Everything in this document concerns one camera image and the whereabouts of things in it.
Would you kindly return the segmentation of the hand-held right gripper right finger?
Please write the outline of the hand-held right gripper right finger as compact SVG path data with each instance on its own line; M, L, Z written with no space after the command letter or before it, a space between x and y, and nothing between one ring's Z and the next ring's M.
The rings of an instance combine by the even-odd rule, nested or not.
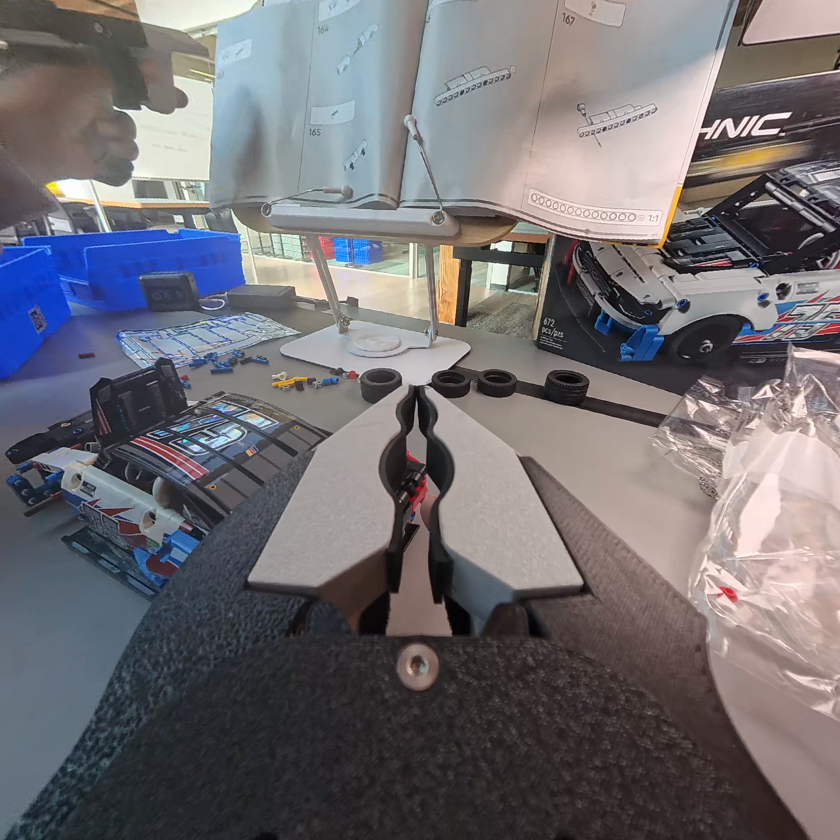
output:
M429 387L418 426L437 487L430 514L435 600L478 632L501 604L579 595L584 578L517 451Z

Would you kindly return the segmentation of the brick-built toy race car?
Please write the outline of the brick-built toy race car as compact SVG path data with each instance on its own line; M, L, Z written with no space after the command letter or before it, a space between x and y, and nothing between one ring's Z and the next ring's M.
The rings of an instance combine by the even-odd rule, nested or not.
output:
M62 542L134 589L158 595L207 535L330 433L257 397L187 398L160 358L101 378L90 408L6 452L25 515L61 501L80 527Z

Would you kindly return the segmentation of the grey instruction booklet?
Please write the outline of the grey instruction booklet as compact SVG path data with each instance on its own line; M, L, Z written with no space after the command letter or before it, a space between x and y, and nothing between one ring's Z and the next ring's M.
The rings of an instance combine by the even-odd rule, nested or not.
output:
M217 24L212 205L659 245L738 2L263 2Z

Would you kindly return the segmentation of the person's left forearm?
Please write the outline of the person's left forearm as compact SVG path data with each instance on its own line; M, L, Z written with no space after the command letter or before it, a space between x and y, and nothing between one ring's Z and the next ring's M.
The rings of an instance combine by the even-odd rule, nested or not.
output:
M21 167L1 143L1 228L32 222L60 210L46 182Z

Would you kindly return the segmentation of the grey desk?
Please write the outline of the grey desk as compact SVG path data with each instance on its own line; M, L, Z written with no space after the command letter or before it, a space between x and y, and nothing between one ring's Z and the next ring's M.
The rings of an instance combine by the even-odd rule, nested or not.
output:
M132 370L122 330L198 320L195 312L71 319L2 382L2 451L86 410L102 376ZM95 359L79 360L78 353ZM681 592L712 500L655 450L652 430L525 395L472 394L465 411L537 459ZM56 503L26 518L2 485L2 834L60 766L94 711L149 603L62 543L77 521ZM715 658L734 725L811 838L838 838L838 727Z

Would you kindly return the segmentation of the person's left hand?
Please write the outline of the person's left hand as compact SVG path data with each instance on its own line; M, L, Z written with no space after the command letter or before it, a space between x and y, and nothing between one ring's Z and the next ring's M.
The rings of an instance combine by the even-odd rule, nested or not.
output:
M113 96L109 67L90 56L7 62L2 152L37 187L65 180L131 182L140 154L137 129Z

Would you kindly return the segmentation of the whiteboard with writing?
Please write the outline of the whiteboard with writing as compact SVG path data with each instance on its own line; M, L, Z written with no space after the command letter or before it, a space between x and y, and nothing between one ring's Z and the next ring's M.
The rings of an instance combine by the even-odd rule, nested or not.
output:
M133 179L208 182L214 110L212 85L177 77L188 97L185 108L160 114L144 108L132 111L139 147Z

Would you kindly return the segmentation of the small red black parts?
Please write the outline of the small red black parts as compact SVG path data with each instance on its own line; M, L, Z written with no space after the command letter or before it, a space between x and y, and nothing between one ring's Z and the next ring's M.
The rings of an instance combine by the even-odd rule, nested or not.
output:
M419 530L421 508L427 495L427 467L406 451L406 470L397 502L402 506L402 550L405 551Z

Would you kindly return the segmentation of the long black strip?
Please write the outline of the long black strip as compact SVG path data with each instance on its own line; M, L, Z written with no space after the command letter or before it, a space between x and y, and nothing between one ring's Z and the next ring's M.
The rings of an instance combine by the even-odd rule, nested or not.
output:
M467 374L471 378L471 387L472 385L476 386L476 378L480 371L470 370L463 366L455 366L451 369L462 371L465 374ZM544 383L539 384L530 381L524 381L518 378L518 388L515 394L529 396L534 399L540 399L542 401L557 405L557 403L551 402L545 398L543 384ZM567 407L579 408L590 413L603 415L605 417L612 417L615 419L620 419L629 423L644 425L647 427L656 427L665 420L665 415L662 413L656 413L636 406L629 406L623 403L603 400L591 396L589 394L589 391L587 393L587 397L583 400L582 404L580 404L579 406Z

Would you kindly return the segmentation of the plain blue bin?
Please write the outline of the plain blue bin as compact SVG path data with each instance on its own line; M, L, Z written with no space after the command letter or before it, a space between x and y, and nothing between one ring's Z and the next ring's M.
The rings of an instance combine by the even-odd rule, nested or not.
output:
M246 283L238 234L156 228L29 236L23 246L48 249L69 302L105 312L145 309L144 275L189 272L202 298Z

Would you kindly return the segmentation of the pile of blue pins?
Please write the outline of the pile of blue pins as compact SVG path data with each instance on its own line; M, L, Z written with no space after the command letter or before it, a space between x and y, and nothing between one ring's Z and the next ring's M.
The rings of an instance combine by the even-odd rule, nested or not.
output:
M269 360L264 355L234 350L228 355L211 352L195 357L186 363L186 367L190 370L207 367L212 375L226 375L249 364L268 365Z

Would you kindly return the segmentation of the blue sticker sheet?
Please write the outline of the blue sticker sheet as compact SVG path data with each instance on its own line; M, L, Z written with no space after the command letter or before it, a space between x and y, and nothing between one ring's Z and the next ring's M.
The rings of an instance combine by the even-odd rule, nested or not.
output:
M177 327L123 330L117 334L117 342L122 352L140 368L151 366L160 358L182 367L208 353L225 356L259 343L299 334L262 314L243 312Z

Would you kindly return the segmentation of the black power adapter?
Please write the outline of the black power adapter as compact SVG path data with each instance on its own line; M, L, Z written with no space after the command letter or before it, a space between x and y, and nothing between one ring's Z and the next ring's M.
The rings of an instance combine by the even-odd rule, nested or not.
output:
M227 292L228 306L240 312L281 312L298 307L294 287L243 285Z

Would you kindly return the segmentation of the stacked storage bins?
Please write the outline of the stacked storage bins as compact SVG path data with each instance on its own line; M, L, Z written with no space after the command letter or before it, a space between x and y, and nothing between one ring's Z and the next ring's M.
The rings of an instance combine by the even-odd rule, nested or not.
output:
M333 259L346 266L382 263L384 247L380 240L332 237Z

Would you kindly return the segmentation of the white metal book stand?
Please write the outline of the white metal book stand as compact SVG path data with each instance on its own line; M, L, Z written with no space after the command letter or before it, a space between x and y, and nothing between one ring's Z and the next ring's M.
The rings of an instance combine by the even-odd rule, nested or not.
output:
M425 385L432 374L452 367L470 351L462 340L440 338L434 272L435 245L483 246L502 239L517 221L505 216L455 217L430 208L359 209L342 204L300 206L272 203L268 215L259 204L239 204L236 218L258 232L301 234L307 240L334 325L286 343L281 352L302 362L359 373L391 366L409 385ZM352 320L339 302L321 235L370 235L423 246L427 270L429 324L423 331Z

